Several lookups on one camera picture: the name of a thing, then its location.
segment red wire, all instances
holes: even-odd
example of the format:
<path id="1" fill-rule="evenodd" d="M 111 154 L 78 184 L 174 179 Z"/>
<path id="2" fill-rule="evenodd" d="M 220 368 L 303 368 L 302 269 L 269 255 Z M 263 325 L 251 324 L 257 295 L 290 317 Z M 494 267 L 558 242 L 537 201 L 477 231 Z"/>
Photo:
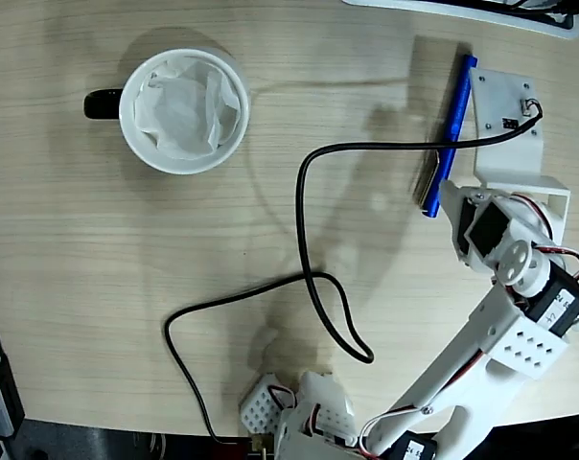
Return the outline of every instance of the red wire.
<path id="1" fill-rule="evenodd" d="M 313 412 L 311 414 L 311 433 L 315 434 L 315 430 L 317 428 L 317 415 L 319 414 L 319 410 L 321 409 L 321 404 L 316 404 L 313 408 Z"/>
<path id="2" fill-rule="evenodd" d="M 279 407 L 281 410 L 285 409 L 285 407 L 283 406 L 283 404 L 281 403 L 281 401 L 279 400 L 279 398 L 277 398 L 277 395 L 274 394 L 274 391 L 272 391 L 272 385 L 268 387 L 268 394 L 270 395 L 270 397 L 272 398 L 272 400 L 274 401 L 275 404 L 277 404 L 277 407 Z"/>
<path id="3" fill-rule="evenodd" d="M 414 404 L 409 404 L 409 405 L 405 405 L 403 407 L 397 407 L 392 409 L 391 407 L 387 410 L 387 412 L 385 412 L 386 414 L 393 414 L 395 412 L 402 412 L 404 410 L 410 410 L 410 409 L 417 409 L 417 407 L 415 407 Z"/>
<path id="4" fill-rule="evenodd" d="M 550 240 L 554 239 L 554 231 L 551 228 L 551 223 L 549 222 L 549 219 L 547 218 L 547 216 L 545 215 L 545 213 L 543 212 L 543 210 L 539 207 L 539 205 L 532 199 L 529 198 L 526 195 L 521 195 L 521 194 L 511 194 L 511 196 L 517 196 L 521 199 L 525 199 L 526 202 L 522 201 L 522 203 L 527 204 L 528 206 L 530 206 L 530 208 L 537 214 L 537 216 L 539 216 L 539 219 L 541 219 L 541 221 L 543 222 L 545 228 L 547 229 L 547 235 L 549 236 Z"/>
<path id="5" fill-rule="evenodd" d="M 483 357 L 483 355 L 484 354 L 481 350 L 477 350 L 477 352 L 473 355 L 473 357 L 471 357 L 471 359 L 469 359 L 467 363 L 464 364 L 464 366 L 462 366 L 460 369 L 458 369 L 458 371 L 455 374 L 453 374 L 450 381 L 448 381 L 441 390 L 444 390 L 448 386 L 460 380 L 460 378 L 462 378 L 467 372 L 469 372 L 473 368 L 473 366 L 477 364 L 477 362 L 481 359 L 481 357 Z"/>
<path id="6" fill-rule="evenodd" d="M 553 246 L 552 247 L 536 246 L 535 249 L 537 249 L 540 252 L 543 252 L 544 254 L 562 254 L 564 256 L 573 256 L 579 261 L 579 252 L 577 251 L 569 251 L 562 247 L 553 247 Z M 573 277 L 577 281 L 579 281 L 579 271 Z"/>

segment wood grain surface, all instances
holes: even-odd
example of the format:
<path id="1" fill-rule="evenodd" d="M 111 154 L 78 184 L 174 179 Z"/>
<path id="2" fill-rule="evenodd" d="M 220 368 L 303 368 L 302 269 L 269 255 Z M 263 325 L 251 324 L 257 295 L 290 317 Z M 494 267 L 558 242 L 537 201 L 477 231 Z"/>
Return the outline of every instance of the wood grain surface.
<path id="1" fill-rule="evenodd" d="M 156 172 L 117 123 L 83 117 L 89 91 L 121 87 L 157 52 L 197 45 L 234 56 L 251 86 L 249 130 L 222 166 Z M 333 142 L 432 139 L 466 50 L 484 68 L 535 79 L 544 169 L 573 192 L 566 244 L 579 249 L 579 39 L 339 0 L 0 1 L 0 334 L 28 417 L 204 433 L 163 318 L 297 271 L 302 158 Z M 470 111 L 464 138 L 474 120 Z M 363 422 L 465 323 L 489 280 L 457 262 L 447 219 L 414 204 L 422 157 L 347 153 L 309 175 L 313 263 L 346 286 L 374 364 L 332 343 L 302 285 L 175 325 L 220 434 L 243 432 L 239 401 L 267 371 L 287 383 L 334 371 Z M 473 157 L 459 153 L 458 182 L 473 181 Z M 336 295 L 321 289 L 346 333 Z M 502 423 L 579 412 L 579 334 L 572 341 Z"/>

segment black mug handle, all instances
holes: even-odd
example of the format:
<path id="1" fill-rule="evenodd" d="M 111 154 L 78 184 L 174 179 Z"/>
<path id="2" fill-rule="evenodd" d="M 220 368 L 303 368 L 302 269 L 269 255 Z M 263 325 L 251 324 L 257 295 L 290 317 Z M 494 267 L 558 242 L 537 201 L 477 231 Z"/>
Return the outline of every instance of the black mug handle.
<path id="1" fill-rule="evenodd" d="M 89 93 L 82 104 L 85 117 L 91 120 L 118 120 L 122 92 L 123 89 L 99 89 Z"/>

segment black cable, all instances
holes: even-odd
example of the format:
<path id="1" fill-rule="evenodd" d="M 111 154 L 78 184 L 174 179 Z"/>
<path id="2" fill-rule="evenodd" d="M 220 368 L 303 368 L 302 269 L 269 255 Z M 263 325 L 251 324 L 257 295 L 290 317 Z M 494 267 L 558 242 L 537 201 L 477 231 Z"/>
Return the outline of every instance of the black cable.
<path id="1" fill-rule="evenodd" d="M 566 13 L 566 11 L 560 7 L 548 7 L 548 8 L 533 8 L 533 9 L 527 9 L 527 8 L 515 8 L 512 7 L 511 10 L 501 10 L 501 11 L 496 11 L 494 10 L 494 12 L 507 12 L 509 14 L 514 14 L 515 16 L 542 16 L 544 14 L 553 14 L 553 13 L 559 13 L 559 14 L 564 14 Z"/>
<path id="2" fill-rule="evenodd" d="M 530 1 L 530 0 L 520 0 L 519 2 L 514 3 L 513 5 L 509 5 L 509 8 L 513 8 L 513 9 L 519 8 L 519 7 L 521 7 L 522 5 L 525 5 L 526 3 L 528 3 L 529 1 Z"/>
<path id="3" fill-rule="evenodd" d="M 486 139 L 474 139 L 471 141 L 458 141 L 458 142 L 418 142 L 418 143 L 387 143 L 387 142 L 356 142 L 356 143 L 345 143 L 345 144 L 335 144 L 331 146 L 322 147 L 320 149 L 314 150 L 311 152 L 307 157 L 303 160 L 302 164 L 300 165 L 300 170 L 298 171 L 298 177 L 296 179 L 296 234 L 298 239 L 298 253 L 300 255 L 300 263 L 302 265 L 302 273 L 291 275 L 289 277 L 265 284 L 261 287 L 255 287 L 250 289 L 246 292 L 231 295 L 229 297 L 223 297 L 218 300 L 214 300 L 211 302 L 205 302 L 202 304 L 194 305 L 191 307 L 186 307 L 180 310 L 175 311 L 171 314 L 166 321 L 164 321 L 164 338 L 166 340 L 166 345 L 168 346 L 171 354 L 173 355 L 174 361 L 180 368 L 183 376 L 188 381 L 192 390 L 194 391 L 194 395 L 196 396 L 198 406 L 200 408 L 200 412 L 202 414 L 202 420 L 206 426 L 207 431 L 211 435 L 214 441 L 225 444 L 221 441 L 218 436 L 215 434 L 215 430 L 211 425 L 211 419 L 209 417 L 208 410 L 206 408 L 206 403 L 202 398 L 202 394 L 200 393 L 194 378 L 187 370 L 185 363 L 182 361 L 178 351 L 176 350 L 173 339 L 171 337 L 171 325 L 173 322 L 180 318 L 181 316 L 195 312 L 201 311 L 206 309 L 211 309 L 213 307 L 218 307 L 221 305 L 231 304 L 234 302 L 239 302 L 244 299 L 248 299 L 250 297 L 254 297 L 256 295 L 263 294 L 265 292 L 269 292 L 271 290 L 281 288 L 283 286 L 295 283 L 297 281 L 305 280 L 305 284 L 307 285 L 307 291 L 311 297 L 313 302 L 313 306 L 319 319 L 321 320 L 324 328 L 330 334 L 332 339 L 336 342 L 336 344 L 347 354 L 351 357 L 357 359 L 358 361 L 364 362 L 366 364 L 370 364 L 374 361 L 375 355 L 373 351 L 368 347 L 368 345 L 361 339 L 354 326 L 354 322 L 351 316 L 351 309 L 349 307 L 349 301 L 347 299 L 347 294 L 343 289 L 342 284 L 338 281 L 330 273 L 320 272 L 320 271 L 312 271 L 311 269 L 311 262 L 309 260 L 309 250 L 307 246 L 307 232 L 305 228 L 305 210 L 304 210 L 304 194 L 305 194 L 305 183 L 307 179 L 307 171 L 309 166 L 316 158 L 320 156 L 327 155 L 330 153 L 338 153 L 342 151 L 348 150 L 440 150 L 440 149 L 473 149 L 477 147 L 485 147 L 485 146 L 492 146 L 493 144 L 500 144 L 502 142 L 509 141 L 514 139 L 525 132 L 532 129 L 542 118 L 543 118 L 543 110 L 541 105 L 536 100 L 529 100 L 528 106 L 535 105 L 538 109 L 538 114 L 534 118 L 528 120 L 526 123 L 518 127 L 517 129 L 507 132 L 505 134 L 500 134 L 498 136 L 489 137 Z M 319 293 L 317 291 L 317 287 L 315 285 L 315 279 L 323 278 L 330 281 L 338 291 L 338 295 L 340 296 L 341 304 L 343 307 L 344 315 L 345 315 L 345 322 L 347 324 L 347 329 L 349 330 L 350 335 L 356 341 L 358 346 L 361 348 L 361 352 L 356 350 L 352 347 L 347 341 L 340 335 L 340 333 L 336 330 L 334 324 L 328 317 L 328 314 L 323 308 L 321 303 L 321 299 L 319 298 Z"/>
<path id="4" fill-rule="evenodd" d="M 325 280 L 328 280 L 329 282 L 331 282 L 334 285 L 334 287 L 338 291 L 338 295 L 340 295 L 340 300 L 342 302 L 343 309 L 345 311 L 345 322 L 347 323 L 347 327 L 349 328 L 350 331 L 354 331 L 354 333 L 356 334 L 355 336 L 357 336 L 359 339 L 358 333 L 356 332 L 356 328 L 354 327 L 353 319 L 351 317 L 351 311 L 349 310 L 349 302 L 347 300 L 347 294 L 345 294 L 345 290 L 343 289 L 343 286 L 338 281 L 338 279 L 335 278 L 330 273 L 319 272 L 319 271 L 314 271 L 314 272 L 309 271 L 309 276 L 311 276 L 312 278 L 323 278 Z M 222 440 L 220 440 L 220 438 L 217 436 L 217 434 L 215 434 L 215 430 L 213 429 L 213 426 L 211 424 L 211 418 L 209 417 L 209 412 L 206 408 L 206 403 L 204 402 L 204 399 L 202 398 L 202 394 L 200 393 L 200 390 L 197 387 L 196 381 L 194 380 L 194 378 L 192 377 L 190 372 L 187 370 L 187 366 L 185 365 L 185 363 L 181 359 L 181 356 L 179 355 L 178 351 L 176 350 L 176 348 L 174 346 L 173 338 L 171 336 L 171 325 L 173 324 L 173 322 L 176 319 L 180 318 L 181 316 L 183 316 L 185 314 L 193 313 L 195 311 L 207 310 L 207 309 L 211 309 L 213 307 L 219 307 L 221 305 L 232 304 L 234 302 L 240 302 L 241 300 L 248 299 L 250 297 L 255 297 L 256 295 L 264 294 L 265 292 L 269 292 L 271 290 L 281 288 L 283 286 L 290 285 L 292 283 L 295 283 L 297 281 L 302 281 L 304 279 L 305 279 L 305 275 L 303 273 L 291 275 L 291 276 L 288 276 L 286 278 L 283 278 L 283 279 L 280 279 L 277 281 L 273 281 L 271 283 L 267 283 L 267 284 L 262 285 L 260 287 L 255 287 L 253 289 L 247 290 L 247 291 L 242 292 L 240 294 L 230 295 L 228 297 L 222 297 L 221 299 L 218 299 L 218 300 L 213 300 L 211 302 L 204 302 L 202 304 L 193 305 L 191 307 L 185 307 L 183 309 L 175 311 L 173 314 L 171 314 L 164 321 L 164 339 L 166 340 L 166 345 L 168 346 L 168 349 L 170 350 L 171 354 L 173 355 L 174 361 L 176 362 L 179 369 L 183 373 L 183 376 L 185 376 L 185 379 L 192 387 L 192 391 L 194 392 L 194 396 L 196 396 L 197 404 L 200 408 L 200 412 L 202 414 L 202 420 L 204 422 L 204 425 L 206 426 L 206 430 L 209 432 L 209 435 L 211 436 L 211 438 L 213 438 L 213 440 L 215 442 L 220 443 L 220 444 L 228 444 L 228 443 L 224 443 Z M 370 349 L 368 347 L 366 347 L 366 348 L 368 349 L 369 353 L 372 356 L 373 352 L 370 351 Z"/>
<path id="5" fill-rule="evenodd" d="M 335 144 L 332 146 L 322 147 L 311 152 L 300 165 L 298 171 L 298 178 L 296 179 L 296 235 L 298 238 L 298 253 L 300 255 L 300 263 L 302 271 L 305 275 L 305 283 L 307 290 L 311 296 L 311 301 L 315 307 L 315 311 L 319 319 L 323 323 L 328 334 L 332 336 L 340 348 L 342 348 L 351 357 L 361 361 L 365 364 L 370 364 L 375 357 L 368 346 L 359 338 L 358 332 L 353 327 L 349 328 L 351 336 L 356 340 L 359 347 L 364 351 L 364 354 L 357 351 L 354 347 L 348 344 L 345 339 L 338 333 L 334 325 L 326 315 L 324 307 L 319 298 L 317 287 L 312 276 L 311 262 L 309 260 L 309 248 L 307 246 L 307 231 L 305 226 L 305 183 L 307 180 L 307 170 L 316 158 L 330 153 L 339 153 L 348 150 L 441 150 L 441 149 L 473 149 L 476 147 L 492 146 L 493 144 L 500 144 L 501 142 L 509 141 L 518 137 L 525 132 L 532 129 L 542 118 L 543 111 L 541 105 L 534 100 L 528 102 L 534 104 L 539 110 L 539 114 L 521 125 L 518 129 L 500 134 L 499 136 L 489 137 L 486 139 L 475 139 L 472 141 L 458 141 L 458 142 L 418 142 L 418 143 L 389 143 L 389 142 L 356 142 Z"/>

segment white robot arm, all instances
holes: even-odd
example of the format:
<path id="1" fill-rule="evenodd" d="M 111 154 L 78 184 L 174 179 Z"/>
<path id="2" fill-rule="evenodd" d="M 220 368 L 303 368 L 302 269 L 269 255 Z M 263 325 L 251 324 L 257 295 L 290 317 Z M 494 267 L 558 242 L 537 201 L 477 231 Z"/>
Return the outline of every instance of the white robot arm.
<path id="1" fill-rule="evenodd" d="M 568 346 L 567 331 L 579 330 L 579 270 L 567 273 L 560 255 L 568 250 L 546 234 L 551 217 L 545 207 L 521 195 L 458 189 L 451 182 L 443 184 L 441 201 L 460 259 L 477 271 L 494 272 L 495 284 L 390 412 L 416 410 L 374 425 L 366 446 L 375 455 L 386 452 L 411 426 L 454 407 L 434 437 L 436 457 L 465 458 L 522 384 L 538 379 L 560 357 Z"/>
<path id="2" fill-rule="evenodd" d="M 472 71 L 477 133 L 505 132 L 530 117 L 533 81 Z M 292 403 L 264 376 L 247 397 L 241 418 L 252 433 L 275 433 L 277 460 L 461 460 L 488 435 L 528 380 L 539 379 L 579 331 L 579 269 L 561 246 L 570 191 L 541 175 L 543 137 L 532 129 L 512 141 L 480 148 L 480 187 L 444 182 L 441 205 L 452 224 L 461 262 L 492 276 L 493 286 L 469 321 L 424 374 L 379 417 L 355 429 L 353 408 L 332 377 L 306 373 Z M 546 196 L 545 202 L 530 194 Z M 409 429 L 453 407 L 449 422 L 425 439 Z"/>

